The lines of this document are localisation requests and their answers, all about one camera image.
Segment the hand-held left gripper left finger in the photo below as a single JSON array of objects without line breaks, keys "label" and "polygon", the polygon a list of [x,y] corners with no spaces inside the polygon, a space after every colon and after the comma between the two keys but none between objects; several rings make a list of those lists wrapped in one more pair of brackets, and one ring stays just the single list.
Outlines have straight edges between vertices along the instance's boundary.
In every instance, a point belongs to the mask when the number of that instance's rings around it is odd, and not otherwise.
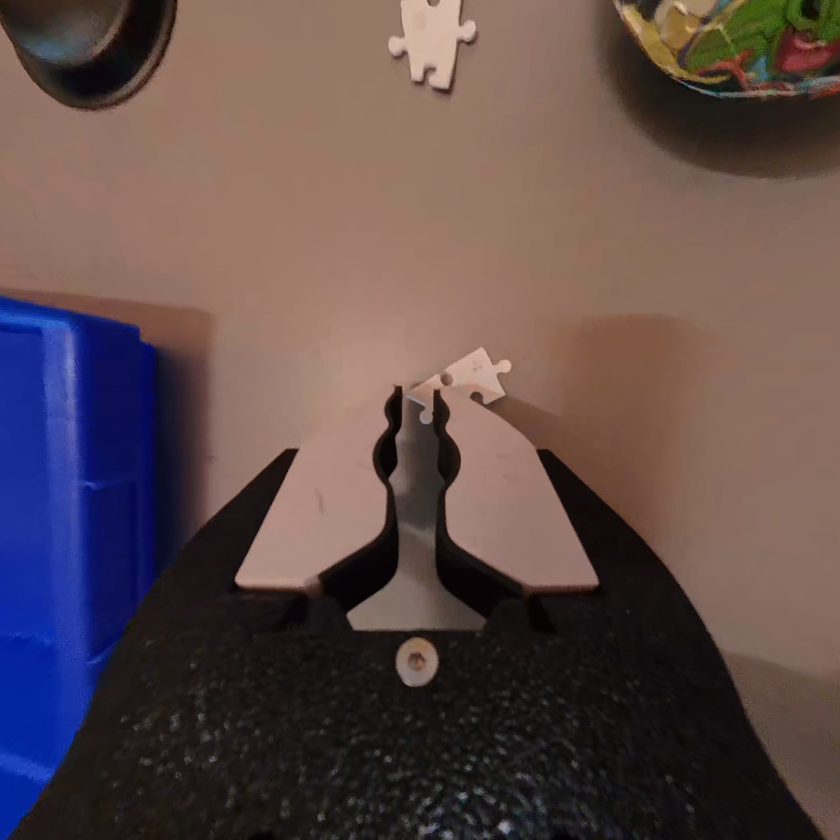
[{"label": "hand-held left gripper left finger", "polygon": [[388,584],[399,554],[390,478],[402,414],[402,387],[381,388],[293,453],[237,588],[326,596],[349,612]]}]

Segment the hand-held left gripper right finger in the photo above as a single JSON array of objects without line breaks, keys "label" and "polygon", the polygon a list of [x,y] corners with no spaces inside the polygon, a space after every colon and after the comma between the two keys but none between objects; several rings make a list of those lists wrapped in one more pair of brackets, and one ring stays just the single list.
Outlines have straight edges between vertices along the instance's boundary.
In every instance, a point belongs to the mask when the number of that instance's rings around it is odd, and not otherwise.
[{"label": "hand-held left gripper right finger", "polygon": [[435,566],[444,588],[480,616],[503,602],[592,595],[593,562],[543,453],[457,388],[434,394]]}]

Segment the white jigsaw piece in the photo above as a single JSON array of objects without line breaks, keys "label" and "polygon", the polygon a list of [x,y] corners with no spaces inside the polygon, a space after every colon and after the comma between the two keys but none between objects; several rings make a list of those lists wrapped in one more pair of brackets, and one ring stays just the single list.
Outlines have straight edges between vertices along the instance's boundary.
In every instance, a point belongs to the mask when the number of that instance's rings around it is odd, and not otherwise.
[{"label": "white jigsaw piece", "polygon": [[411,80],[449,93],[458,49],[477,36],[476,22],[461,20],[462,1],[401,1],[402,34],[389,38],[393,58],[407,56]]},{"label": "white jigsaw piece", "polygon": [[507,359],[494,361],[483,347],[468,353],[456,362],[413,386],[407,398],[420,405],[419,423],[430,425],[434,420],[434,394],[456,389],[467,396],[478,394],[484,406],[504,398],[507,393],[500,377],[512,371]]}]

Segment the colourful puzzle ball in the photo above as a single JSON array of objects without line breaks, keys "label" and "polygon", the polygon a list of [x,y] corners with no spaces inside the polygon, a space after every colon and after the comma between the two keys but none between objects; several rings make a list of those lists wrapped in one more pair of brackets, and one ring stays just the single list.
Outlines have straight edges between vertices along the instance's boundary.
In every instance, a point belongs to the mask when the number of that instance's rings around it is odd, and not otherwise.
[{"label": "colourful puzzle ball", "polygon": [[647,58],[718,98],[822,98],[839,92],[838,1],[613,3]]}]

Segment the blue plastic bin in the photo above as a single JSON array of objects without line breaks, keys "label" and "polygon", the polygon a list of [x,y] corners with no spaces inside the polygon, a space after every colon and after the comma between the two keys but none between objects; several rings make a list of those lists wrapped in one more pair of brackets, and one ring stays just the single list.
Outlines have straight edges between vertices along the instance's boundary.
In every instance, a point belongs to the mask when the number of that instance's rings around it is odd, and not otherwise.
[{"label": "blue plastic bin", "polygon": [[68,750],[159,566],[153,348],[2,298],[2,834]]}]

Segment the black round stand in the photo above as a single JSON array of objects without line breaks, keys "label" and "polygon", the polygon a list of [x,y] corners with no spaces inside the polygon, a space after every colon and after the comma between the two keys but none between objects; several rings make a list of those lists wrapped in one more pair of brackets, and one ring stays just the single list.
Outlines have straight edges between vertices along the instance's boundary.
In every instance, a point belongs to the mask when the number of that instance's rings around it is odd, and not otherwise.
[{"label": "black round stand", "polygon": [[2,1],[1,25],[30,79],[67,107],[136,95],[171,42],[176,1]]}]

